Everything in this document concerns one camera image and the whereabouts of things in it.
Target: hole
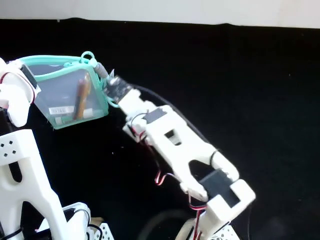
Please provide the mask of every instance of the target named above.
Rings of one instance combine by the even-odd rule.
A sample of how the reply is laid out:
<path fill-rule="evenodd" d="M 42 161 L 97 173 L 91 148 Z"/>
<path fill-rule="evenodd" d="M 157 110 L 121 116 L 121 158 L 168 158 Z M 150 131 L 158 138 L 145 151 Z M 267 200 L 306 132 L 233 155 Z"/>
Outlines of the hole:
<path fill-rule="evenodd" d="M 178 135 L 175 133 L 174 130 L 168 131 L 165 136 L 175 145 L 181 145 L 181 140 L 179 139 Z"/>
<path fill-rule="evenodd" d="M 11 175 L 13 177 L 13 180 L 15 180 L 17 183 L 21 183 L 22 181 L 22 173 L 21 173 L 21 169 L 19 167 L 19 163 L 13 162 L 9 164 L 9 168 L 11 171 Z"/>

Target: black wire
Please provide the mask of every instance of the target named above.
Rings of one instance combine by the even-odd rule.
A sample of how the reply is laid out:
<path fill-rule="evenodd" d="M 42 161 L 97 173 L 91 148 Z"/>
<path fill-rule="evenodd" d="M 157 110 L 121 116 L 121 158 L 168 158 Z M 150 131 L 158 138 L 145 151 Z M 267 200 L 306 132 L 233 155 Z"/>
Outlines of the black wire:
<path fill-rule="evenodd" d="M 132 118 L 132 120 L 131 120 L 131 123 L 130 123 L 130 127 L 132 128 L 132 123 L 133 123 L 133 121 L 136 119 L 136 117 L 138 117 L 138 116 L 140 116 L 140 115 L 146 115 L 146 114 L 148 114 L 148 112 L 142 112 L 142 113 L 139 113 L 139 114 L 137 114 L 137 115 L 135 115 L 133 118 Z"/>
<path fill-rule="evenodd" d="M 136 84 L 131 84 L 132 87 L 134 87 L 135 89 L 141 90 L 143 92 L 146 92 L 154 97 L 156 97 L 157 99 L 159 99 L 160 101 L 162 101 L 163 103 L 165 103 L 166 105 L 169 105 L 178 115 L 180 115 L 181 118 L 183 118 L 183 120 L 185 120 L 185 122 L 188 124 L 188 126 L 206 143 L 209 143 L 208 139 L 200 132 L 199 129 L 196 128 L 195 125 L 193 125 L 183 114 L 182 112 L 180 112 L 171 102 L 169 102 L 168 100 L 166 100 L 164 97 L 160 96 L 159 94 L 155 93 L 154 91 L 143 87 L 143 86 L 139 86 Z"/>
<path fill-rule="evenodd" d="M 73 213 L 73 215 L 75 215 L 77 212 L 81 212 L 81 211 L 85 212 L 85 213 L 88 215 L 88 226 L 89 226 L 89 224 L 90 224 L 90 214 L 89 214 L 89 212 L 88 212 L 87 210 L 85 210 L 85 209 L 83 209 L 83 208 L 80 208 L 80 209 L 76 210 L 76 211 Z"/>
<path fill-rule="evenodd" d="M 249 206 L 249 213 L 248 213 L 248 223 L 247 223 L 247 226 L 246 226 L 246 233 L 247 233 L 247 237 L 248 237 L 248 240 L 250 240 L 250 219 L 251 219 L 251 212 L 252 212 L 252 204 L 250 204 Z"/>
<path fill-rule="evenodd" d="M 8 239 L 11 239 L 11 238 L 13 238 L 14 236 L 18 235 L 19 233 L 21 233 L 22 230 L 23 230 L 23 229 L 20 227 L 19 230 L 15 231 L 15 232 L 7 235 L 7 236 L 1 237 L 0 240 L 8 240 Z"/>
<path fill-rule="evenodd" d="M 103 232 L 102 232 L 102 230 L 101 230 L 100 227 L 98 227 L 98 226 L 96 226 L 96 225 L 94 225 L 94 224 L 88 224 L 88 227 L 97 229 L 97 230 L 100 232 L 99 240 L 102 239 Z"/>

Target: red wire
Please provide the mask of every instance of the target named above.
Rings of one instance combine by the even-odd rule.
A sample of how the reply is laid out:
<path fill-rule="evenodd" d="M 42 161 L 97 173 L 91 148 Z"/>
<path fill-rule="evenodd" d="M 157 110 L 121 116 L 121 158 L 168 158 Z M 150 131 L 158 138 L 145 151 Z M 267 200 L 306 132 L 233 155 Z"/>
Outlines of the red wire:
<path fill-rule="evenodd" d="M 166 173 L 165 175 L 163 175 L 163 176 L 161 177 L 161 180 L 159 180 L 159 179 L 160 179 L 160 175 L 161 175 L 161 171 L 159 170 L 159 171 L 157 172 L 157 174 L 155 175 L 155 178 L 154 178 L 154 182 L 155 182 L 155 184 L 156 184 L 157 186 L 161 186 L 161 185 L 164 183 L 165 178 L 166 178 L 167 176 L 171 176 L 171 177 L 177 179 L 177 177 L 176 177 L 175 175 L 173 175 L 172 173 Z"/>
<path fill-rule="evenodd" d="M 200 205 L 200 206 L 192 205 L 192 204 L 191 204 L 191 196 L 188 195 L 188 197 L 189 197 L 189 207 L 190 207 L 192 210 L 199 211 L 199 210 L 205 210 L 205 209 L 207 208 L 207 205 Z"/>
<path fill-rule="evenodd" d="M 197 236 L 198 236 L 198 226 L 199 226 L 199 218 L 200 218 L 200 210 L 198 210 L 198 211 L 196 212 L 193 240 L 197 240 Z"/>
<path fill-rule="evenodd" d="M 198 233 L 198 237 L 197 237 L 197 239 L 196 239 L 196 240 L 199 240 L 199 239 L 200 239 L 201 234 L 202 234 L 202 231 Z"/>

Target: perforated metal bracket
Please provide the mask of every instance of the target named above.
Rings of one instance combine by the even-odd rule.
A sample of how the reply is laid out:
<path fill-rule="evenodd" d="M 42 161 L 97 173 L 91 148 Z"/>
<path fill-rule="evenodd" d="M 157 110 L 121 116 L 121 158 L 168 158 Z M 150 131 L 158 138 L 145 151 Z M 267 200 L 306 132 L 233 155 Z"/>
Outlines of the perforated metal bracket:
<path fill-rule="evenodd" d="M 227 225 L 216 232 L 210 240 L 240 240 L 240 238 L 233 227 L 231 225 Z"/>
<path fill-rule="evenodd" d="M 107 223 L 101 223 L 100 229 L 102 230 L 102 240 L 115 240 Z M 94 234 L 94 240 L 99 240 L 100 232 L 96 231 Z"/>

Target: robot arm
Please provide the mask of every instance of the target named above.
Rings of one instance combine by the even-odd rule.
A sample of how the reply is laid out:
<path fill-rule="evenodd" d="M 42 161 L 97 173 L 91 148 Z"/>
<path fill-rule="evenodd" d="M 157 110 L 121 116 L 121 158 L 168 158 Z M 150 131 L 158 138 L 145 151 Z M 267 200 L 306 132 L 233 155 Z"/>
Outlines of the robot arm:
<path fill-rule="evenodd" d="M 30 104 L 40 91 L 28 67 L 19 60 L 6 64 L 0 58 L 0 108 L 7 109 L 13 125 L 27 123 Z"/>
<path fill-rule="evenodd" d="M 203 141 L 171 106 L 143 101 L 140 91 L 118 76 L 109 81 L 105 91 L 126 115 L 123 130 L 137 143 L 144 141 L 154 147 L 171 166 L 185 194 L 206 202 L 198 220 L 201 239 L 210 239 L 256 198 L 249 185 L 239 179 L 235 166 Z M 198 182 L 189 168 L 192 160 L 215 170 Z"/>

